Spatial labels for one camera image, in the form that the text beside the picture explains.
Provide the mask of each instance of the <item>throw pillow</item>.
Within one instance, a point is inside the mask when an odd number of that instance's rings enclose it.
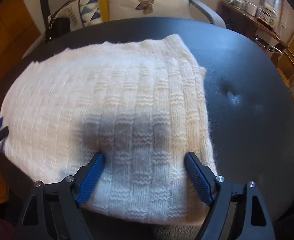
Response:
[[[71,31],[102,22],[98,0],[71,0],[48,17],[49,23],[52,17],[53,19],[69,18]]]
[[[110,20],[138,17],[190,18],[189,0],[109,0]]]

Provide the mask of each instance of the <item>black round table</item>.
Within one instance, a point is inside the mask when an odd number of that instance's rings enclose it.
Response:
[[[162,39],[171,34],[179,34],[199,65],[207,69],[205,94],[218,173],[234,183],[255,181],[271,219],[276,220],[294,200],[294,105],[275,66],[248,38],[185,19],[114,21],[42,45],[6,78],[13,82],[31,61],[45,60],[66,48]],[[0,97],[10,85],[5,86],[0,88]],[[7,173],[5,177],[10,176],[8,169],[1,170]],[[27,192],[21,183],[10,179],[9,186]],[[193,239],[198,230],[129,223],[89,212],[84,216],[93,225],[95,239]]]

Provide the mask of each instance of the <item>ribbed knit pattern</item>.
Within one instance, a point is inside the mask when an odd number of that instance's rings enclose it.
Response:
[[[2,104],[10,130],[2,150],[45,184],[101,151],[105,169],[86,208],[142,223],[201,224],[208,210],[183,158],[193,151],[216,173],[205,72],[177,35],[32,62]]]

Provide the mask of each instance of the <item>blue triangle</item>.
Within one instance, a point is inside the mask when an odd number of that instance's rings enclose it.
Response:
[[[98,2],[98,0],[89,0],[88,3],[94,3],[94,2]]]
[[[82,12],[81,12],[81,15],[84,15],[84,14],[90,13],[90,12],[92,12],[92,10],[90,8],[88,8],[88,7],[85,6],[83,8]]]
[[[94,19],[98,19],[98,18],[100,18],[100,17],[101,17],[100,13],[95,12],[94,15],[92,16],[92,18],[91,18],[90,20],[92,21],[92,20],[94,20]]]

